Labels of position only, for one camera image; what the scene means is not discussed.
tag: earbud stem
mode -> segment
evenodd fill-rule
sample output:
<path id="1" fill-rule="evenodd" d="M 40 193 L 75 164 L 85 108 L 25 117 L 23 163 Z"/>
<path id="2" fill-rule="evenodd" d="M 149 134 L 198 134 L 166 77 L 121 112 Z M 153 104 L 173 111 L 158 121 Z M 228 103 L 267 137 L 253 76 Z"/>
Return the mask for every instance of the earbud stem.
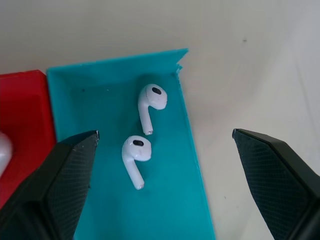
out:
<path id="1" fill-rule="evenodd" d="M 151 135 L 154 131 L 149 115 L 148 105 L 145 102 L 138 103 L 138 110 L 142 125 L 142 130 L 145 135 Z"/>
<path id="2" fill-rule="evenodd" d="M 142 178 L 139 169 L 135 163 L 135 160 L 129 156 L 122 156 L 124 166 L 128 172 L 130 179 L 137 190 L 142 189 L 145 186 L 145 181 Z"/>

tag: teal tray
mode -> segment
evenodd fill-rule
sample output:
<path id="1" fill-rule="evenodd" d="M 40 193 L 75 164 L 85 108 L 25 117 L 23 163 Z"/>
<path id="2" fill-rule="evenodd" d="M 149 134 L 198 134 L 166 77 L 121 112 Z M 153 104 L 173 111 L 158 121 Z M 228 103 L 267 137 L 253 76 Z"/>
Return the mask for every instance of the teal tray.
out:
<path id="1" fill-rule="evenodd" d="M 213 224 L 187 116 L 178 61 L 187 49 L 101 60 L 47 70 L 57 140 L 99 130 L 90 189 L 76 240 L 213 240 Z M 168 95 L 149 108 L 153 134 L 142 131 L 137 101 L 149 83 Z M 152 158 L 136 162 L 136 190 L 121 157 L 131 135 L 147 138 Z"/>

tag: white object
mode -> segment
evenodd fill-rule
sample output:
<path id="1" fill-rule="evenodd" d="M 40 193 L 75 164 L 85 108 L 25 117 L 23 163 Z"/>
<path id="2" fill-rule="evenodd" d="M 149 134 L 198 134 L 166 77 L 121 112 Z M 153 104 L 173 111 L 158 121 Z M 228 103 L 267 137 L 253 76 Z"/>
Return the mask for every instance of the white object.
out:
<path id="1" fill-rule="evenodd" d="M 148 84 L 141 90 L 138 99 L 138 110 L 145 135 L 151 135 L 154 131 L 148 107 L 151 106 L 157 110 L 162 110 L 166 107 L 167 100 L 167 93 L 158 85 Z"/>
<path id="2" fill-rule="evenodd" d="M 145 186 L 135 160 L 145 162 L 151 158 L 151 143 L 142 136 L 130 136 L 122 146 L 122 160 L 137 190 Z"/>
<path id="3" fill-rule="evenodd" d="M 12 157 L 12 143 L 4 133 L 0 132 L 0 177 L 4 173 Z"/>

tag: white earbud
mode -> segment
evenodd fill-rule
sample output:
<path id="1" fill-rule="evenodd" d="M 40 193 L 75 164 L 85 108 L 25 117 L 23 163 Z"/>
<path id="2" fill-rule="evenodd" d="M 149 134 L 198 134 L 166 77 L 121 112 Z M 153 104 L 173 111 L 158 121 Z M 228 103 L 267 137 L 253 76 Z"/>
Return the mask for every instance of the white earbud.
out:
<path id="1" fill-rule="evenodd" d="M 4 133 L 0 132 L 0 177 L 12 157 L 12 144 Z"/>
<path id="2" fill-rule="evenodd" d="M 138 110 L 145 135 L 153 133 L 148 107 L 151 106 L 157 110 L 162 110 L 167 105 L 168 96 L 165 90 L 155 84 L 146 85 L 140 92 L 138 100 Z"/>
<path id="3" fill-rule="evenodd" d="M 130 136 L 122 146 L 122 160 L 137 190 L 145 186 L 135 160 L 145 162 L 151 158 L 151 143 L 142 136 Z"/>

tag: white background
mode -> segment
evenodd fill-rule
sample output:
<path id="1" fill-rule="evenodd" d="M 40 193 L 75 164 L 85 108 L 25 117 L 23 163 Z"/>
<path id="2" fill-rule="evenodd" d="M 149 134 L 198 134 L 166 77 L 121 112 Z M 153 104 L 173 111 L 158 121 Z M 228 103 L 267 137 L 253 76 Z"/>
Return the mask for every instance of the white background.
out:
<path id="1" fill-rule="evenodd" d="M 320 1 L 2 0 L 0 73 L 188 47 L 182 87 L 218 240 L 272 236 L 233 128 L 320 173 Z"/>

